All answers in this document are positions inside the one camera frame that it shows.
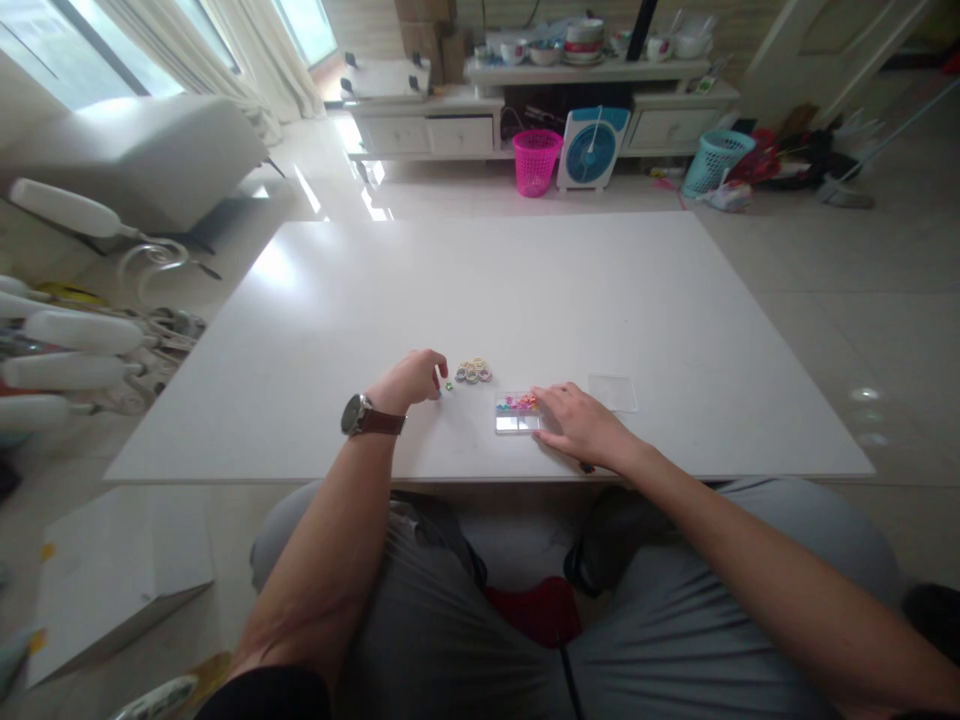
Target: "mop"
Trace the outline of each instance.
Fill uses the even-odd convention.
[[[835,177],[831,176],[830,173],[824,175],[823,185],[821,185],[820,189],[817,190],[817,200],[835,207],[856,208],[859,210],[869,210],[872,208],[874,206],[874,200],[872,196],[868,195],[867,193],[852,190],[846,187],[843,183],[857,173],[864,165],[879,155],[887,145],[893,142],[900,135],[900,133],[910,127],[921,115],[936,105],[941,98],[946,96],[947,93],[953,90],[958,84],[960,84],[960,78],[955,79],[952,83],[947,85],[947,87],[941,90],[940,93],[933,98],[933,100],[917,110],[917,112],[914,113],[909,120],[894,130],[888,138],[867,153],[867,156],[863,158],[863,160],[850,168],[842,178],[837,180]]]

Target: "hand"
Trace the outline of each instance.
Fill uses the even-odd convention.
[[[560,425],[560,434],[537,430],[544,445],[581,462],[624,474],[652,446],[627,430],[617,417],[573,383],[533,388],[540,406]]]
[[[447,359],[433,350],[411,350],[364,393],[374,410],[406,415],[411,405],[440,399],[440,380],[447,377]]]

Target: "white curtain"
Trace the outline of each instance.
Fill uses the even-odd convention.
[[[280,122],[323,117],[316,85],[277,13],[273,0],[201,0],[233,52],[244,77]]]
[[[283,139],[276,114],[207,45],[176,0],[97,0],[121,30],[177,82],[230,98],[267,145]]]

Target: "pink wastebasket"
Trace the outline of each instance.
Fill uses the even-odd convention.
[[[513,138],[517,158],[517,192],[540,197],[550,187],[563,138],[553,130],[524,130]]]

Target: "watch face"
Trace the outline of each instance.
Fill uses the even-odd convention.
[[[360,396],[354,395],[343,409],[343,416],[340,418],[340,431],[344,435],[350,435],[356,429],[361,407]]]

